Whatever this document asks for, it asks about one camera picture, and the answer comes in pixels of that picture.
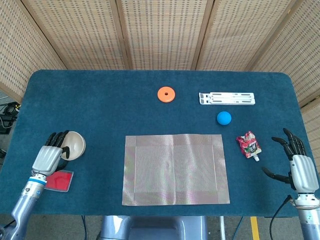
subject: silver mesh mat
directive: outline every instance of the silver mesh mat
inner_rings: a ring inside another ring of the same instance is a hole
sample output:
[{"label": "silver mesh mat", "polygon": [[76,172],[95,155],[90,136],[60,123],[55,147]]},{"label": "silver mesh mat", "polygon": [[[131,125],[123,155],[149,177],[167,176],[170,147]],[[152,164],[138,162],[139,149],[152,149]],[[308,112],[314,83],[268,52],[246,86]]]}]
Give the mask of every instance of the silver mesh mat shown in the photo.
[{"label": "silver mesh mat", "polygon": [[229,203],[221,135],[125,137],[122,205]]}]

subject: floor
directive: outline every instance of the floor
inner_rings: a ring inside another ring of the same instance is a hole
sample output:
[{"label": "floor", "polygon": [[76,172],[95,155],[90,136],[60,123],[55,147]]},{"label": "floor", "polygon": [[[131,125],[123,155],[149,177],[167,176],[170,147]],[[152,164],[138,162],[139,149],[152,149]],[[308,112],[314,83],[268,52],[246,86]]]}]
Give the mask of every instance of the floor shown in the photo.
[{"label": "floor", "polygon": [[[0,92],[0,98],[6,96]],[[10,98],[0,99],[0,105],[13,102]],[[9,135],[0,134],[0,148],[7,150],[10,144],[13,125]],[[0,171],[3,164],[0,158]],[[232,240],[240,216],[225,217],[225,234],[227,240]],[[0,214],[0,225],[11,222],[9,214]],[[269,240],[270,218],[258,217],[258,230],[260,240]],[[102,223],[102,216],[86,216],[87,239],[96,240]],[[220,239],[219,217],[207,217],[208,240]],[[298,217],[277,218],[273,223],[273,238],[275,240],[301,240],[302,232]],[[85,232],[81,216],[78,215],[32,215],[27,228],[26,240],[82,240]],[[250,217],[244,217],[237,233],[238,240],[252,240],[252,227]]]}]

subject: blue ball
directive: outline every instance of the blue ball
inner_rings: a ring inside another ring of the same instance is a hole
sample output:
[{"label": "blue ball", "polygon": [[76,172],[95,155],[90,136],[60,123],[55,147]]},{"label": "blue ball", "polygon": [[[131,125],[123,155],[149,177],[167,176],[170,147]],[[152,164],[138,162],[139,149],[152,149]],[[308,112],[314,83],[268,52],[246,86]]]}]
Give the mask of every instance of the blue ball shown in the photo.
[{"label": "blue ball", "polygon": [[216,120],[221,125],[228,125],[231,122],[231,115],[227,111],[221,111],[216,116]]}]

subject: red card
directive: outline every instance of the red card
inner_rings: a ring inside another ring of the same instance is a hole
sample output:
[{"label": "red card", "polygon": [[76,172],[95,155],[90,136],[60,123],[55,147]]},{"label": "red card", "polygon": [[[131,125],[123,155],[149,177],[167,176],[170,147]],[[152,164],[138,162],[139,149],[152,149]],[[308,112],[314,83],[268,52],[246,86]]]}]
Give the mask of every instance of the red card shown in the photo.
[{"label": "red card", "polygon": [[73,171],[56,171],[46,178],[47,183],[45,185],[45,189],[58,192],[68,192],[73,176]]}]

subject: beige bowl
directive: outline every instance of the beige bowl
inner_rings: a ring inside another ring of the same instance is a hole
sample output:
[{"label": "beige bowl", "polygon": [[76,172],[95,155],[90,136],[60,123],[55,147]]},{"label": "beige bowl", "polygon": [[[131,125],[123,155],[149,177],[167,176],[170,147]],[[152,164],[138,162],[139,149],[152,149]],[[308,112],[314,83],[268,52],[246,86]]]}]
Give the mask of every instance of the beige bowl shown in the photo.
[{"label": "beige bowl", "polygon": [[86,141],[85,139],[77,132],[70,131],[65,136],[61,148],[68,146],[70,148],[70,156],[66,157],[66,153],[62,154],[64,160],[75,160],[84,154],[86,150]]}]

